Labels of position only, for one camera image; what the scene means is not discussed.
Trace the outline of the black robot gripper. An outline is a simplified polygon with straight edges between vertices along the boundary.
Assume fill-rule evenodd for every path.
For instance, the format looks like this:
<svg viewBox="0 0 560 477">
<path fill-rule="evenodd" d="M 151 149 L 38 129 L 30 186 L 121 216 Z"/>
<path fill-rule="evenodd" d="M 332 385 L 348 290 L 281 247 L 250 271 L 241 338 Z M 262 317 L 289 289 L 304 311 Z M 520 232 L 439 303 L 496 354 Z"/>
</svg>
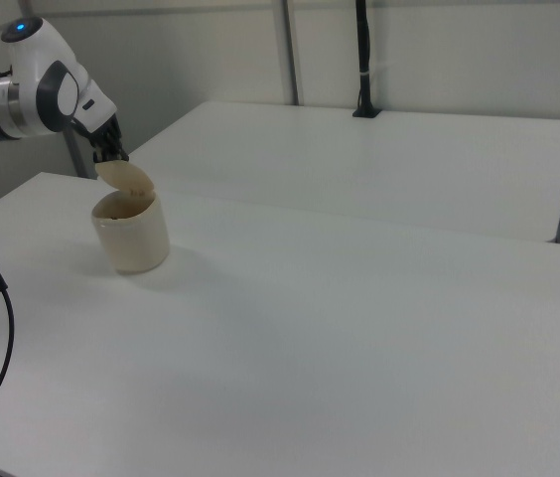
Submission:
<svg viewBox="0 0 560 477">
<path fill-rule="evenodd" d="M 75 117 L 70 121 L 71 129 L 79 136 L 85 138 L 91 146 L 92 161 L 94 164 L 105 163 L 113 160 L 129 161 L 121 143 L 121 130 L 115 114 L 112 114 L 101 125 L 92 131 Z"/>
</svg>

